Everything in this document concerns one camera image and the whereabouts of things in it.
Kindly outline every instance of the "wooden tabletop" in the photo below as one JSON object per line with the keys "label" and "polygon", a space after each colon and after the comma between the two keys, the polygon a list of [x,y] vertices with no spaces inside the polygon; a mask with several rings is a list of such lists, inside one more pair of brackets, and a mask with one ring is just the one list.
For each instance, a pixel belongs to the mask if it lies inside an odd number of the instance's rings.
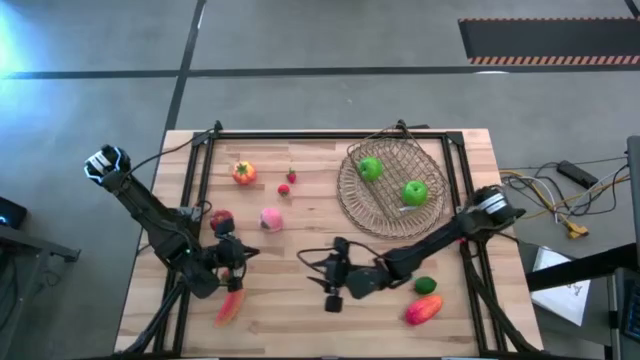
{"label": "wooden tabletop", "polygon": [[[464,133],[473,184],[476,188],[500,182],[498,168],[486,129],[460,130]],[[164,149],[187,141],[192,131],[170,131]],[[347,147],[357,140],[217,140],[209,177],[207,199],[214,209],[233,213],[236,235],[244,244],[257,247],[244,280],[247,297],[237,318],[223,328],[214,328],[226,290],[207,299],[191,296],[184,356],[206,357],[310,357],[310,356],[471,356],[477,355],[458,245],[452,244],[423,261],[414,277],[428,275],[438,282],[436,294],[444,299],[442,310],[425,324],[410,327],[400,320],[406,307],[418,297],[411,283],[395,290],[373,293],[361,300],[344,289],[341,313],[324,311],[325,294],[306,279],[314,274],[296,258],[307,248],[330,247],[335,236],[369,244],[386,251],[411,241],[382,240],[360,232],[344,216],[336,198],[338,169]],[[436,140],[419,140],[420,145],[444,169],[442,145]],[[154,194],[168,207],[177,207],[189,157],[189,147],[163,156],[156,175]],[[191,199],[196,198],[202,159]],[[250,161],[257,169],[257,182],[239,187],[231,178],[233,164]],[[464,189],[460,164],[456,162],[459,189]],[[285,183],[289,168],[298,179],[288,198],[276,189]],[[259,215],[265,207],[276,207],[284,216],[284,230],[268,234],[260,230]],[[448,202],[441,216],[452,216]],[[216,243],[203,221],[203,246]],[[529,297],[518,247],[500,236],[488,244],[498,301],[525,338],[542,348],[540,334]],[[354,263],[366,264],[371,254],[352,249]],[[166,270],[148,249],[138,256],[118,332],[116,350],[130,345],[158,309]],[[489,316],[484,309],[485,330],[494,343]],[[169,330],[168,339],[172,339]]]}

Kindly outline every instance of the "concrete floor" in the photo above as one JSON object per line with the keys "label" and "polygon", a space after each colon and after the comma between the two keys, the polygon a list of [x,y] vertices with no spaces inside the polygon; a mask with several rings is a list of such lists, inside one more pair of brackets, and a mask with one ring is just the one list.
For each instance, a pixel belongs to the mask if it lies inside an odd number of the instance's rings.
{"label": "concrete floor", "polygon": [[[195,4],[0,0],[0,73],[178,69]],[[628,15],[620,0],[209,0],[192,68],[466,65],[459,17]],[[176,127],[381,128],[402,118],[489,128],[501,167],[584,161],[620,156],[626,137],[640,133],[638,83],[635,72],[189,79]],[[174,86],[173,78],[0,79],[0,196],[30,210],[28,232],[83,250],[73,266],[51,265],[63,279],[36,298],[10,359],[111,352],[140,227],[84,177],[82,163],[104,143],[134,162],[157,152]],[[620,165],[585,168],[603,176]],[[150,185],[154,169],[137,175]],[[576,257],[629,243],[628,184],[618,193],[615,212],[580,219],[586,239],[569,241],[548,217],[519,222],[518,236]],[[596,320],[582,330],[592,341],[602,338],[603,291],[590,292]],[[602,357],[601,347],[566,335],[577,329],[538,315],[552,353]]]}

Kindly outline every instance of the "black mat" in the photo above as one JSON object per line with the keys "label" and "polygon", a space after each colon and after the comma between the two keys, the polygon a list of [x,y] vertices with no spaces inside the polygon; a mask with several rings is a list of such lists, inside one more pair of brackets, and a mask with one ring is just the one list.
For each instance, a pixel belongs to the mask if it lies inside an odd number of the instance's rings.
{"label": "black mat", "polygon": [[460,19],[478,65],[631,65],[640,62],[635,18]]}

